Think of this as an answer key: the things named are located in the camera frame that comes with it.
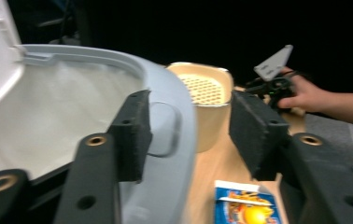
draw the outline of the wooden table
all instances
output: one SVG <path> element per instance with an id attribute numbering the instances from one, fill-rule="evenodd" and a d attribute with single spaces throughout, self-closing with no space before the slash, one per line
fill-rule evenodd
<path id="1" fill-rule="evenodd" d="M 228 135 L 229 117 L 225 119 L 218 142 L 209 150 L 197 153 L 195 168 L 192 175 L 191 191 L 185 210 L 186 219 L 191 224 L 214 223 L 215 180 L 225 180 L 237 183 L 264 185 L 274 195 L 279 213 L 284 224 L 288 224 L 283 203 L 278 190 L 281 175 L 276 181 L 256 181 L 250 174 L 244 161 Z M 283 118 L 290 124 L 289 133 L 304 132 L 304 113 L 293 110 L 292 114 Z"/>

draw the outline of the dark background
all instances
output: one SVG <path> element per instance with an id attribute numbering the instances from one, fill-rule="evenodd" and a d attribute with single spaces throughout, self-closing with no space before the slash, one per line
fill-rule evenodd
<path id="1" fill-rule="evenodd" d="M 49 43 L 60 36 L 60 23 L 41 33 L 49 27 L 21 22 L 21 14 L 30 10 L 57 8 L 52 1 L 9 1 L 14 2 L 23 43 Z M 33 3 L 42 6 L 27 9 Z M 308 73 L 320 88 L 353 91 L 353 1 L 74 0 L 67 24 L 64 33 L 78 30 L 82 46 L 119 50 L 161 64 L 224 67 L 241 86 L 257 77 L 254 66 L 291 44 L 287 66 Z"/>

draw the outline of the snack package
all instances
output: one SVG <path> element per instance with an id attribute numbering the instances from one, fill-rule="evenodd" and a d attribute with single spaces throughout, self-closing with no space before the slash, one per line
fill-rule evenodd
<path id="1" fill-rule="evenodd" d="M 281 224 L 274 196 L 264 187 L 217 180 L 215 224 Z"/>

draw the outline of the beige plastic strainer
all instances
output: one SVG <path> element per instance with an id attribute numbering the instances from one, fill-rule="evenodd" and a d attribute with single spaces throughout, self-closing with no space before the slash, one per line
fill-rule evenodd
<path id="1" fill-rule="evenodd" d="M 232 75 L 225 68 L 199 63 L 171 63 L 166 68 L 183 81 L 196 105 L 197 152 L 209 150 L 230 110 Z"/>

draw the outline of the mesh strainer bottom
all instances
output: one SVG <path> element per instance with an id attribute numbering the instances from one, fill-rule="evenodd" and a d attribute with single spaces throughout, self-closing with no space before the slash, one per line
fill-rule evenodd
<path id="1" fill-rule="evenodd" d="M 179 75 L 179 78 L 188 87 L 194 104 L 221 105 L 227 103 L 223 86 L 214 78 L 194 74 Z"/>

